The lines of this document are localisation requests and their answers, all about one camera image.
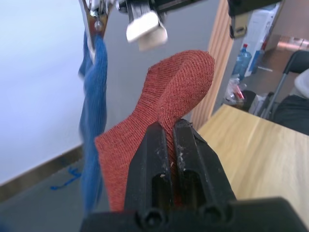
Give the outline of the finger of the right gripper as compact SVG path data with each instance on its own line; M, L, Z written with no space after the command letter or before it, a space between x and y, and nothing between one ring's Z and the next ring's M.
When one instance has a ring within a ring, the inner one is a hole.
M199 2L199 0L155 0L154 6L158 12L168 12L196 2Z
M159 22L155 0L127 0L126 6L129 23L150 13L152 13L152 20L157 23Z

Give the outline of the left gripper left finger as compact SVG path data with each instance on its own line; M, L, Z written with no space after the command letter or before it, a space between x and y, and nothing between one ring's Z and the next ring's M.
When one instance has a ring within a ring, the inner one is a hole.
M173 188L164 129L158 122L148 126L129 165L124 209L144 212L173 207Z

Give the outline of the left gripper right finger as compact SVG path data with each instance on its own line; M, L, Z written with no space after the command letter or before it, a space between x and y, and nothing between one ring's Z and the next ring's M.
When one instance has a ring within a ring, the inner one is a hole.
M173 141L184 206L223 207L236 199L218 155L191 123L179 120L173 128Z

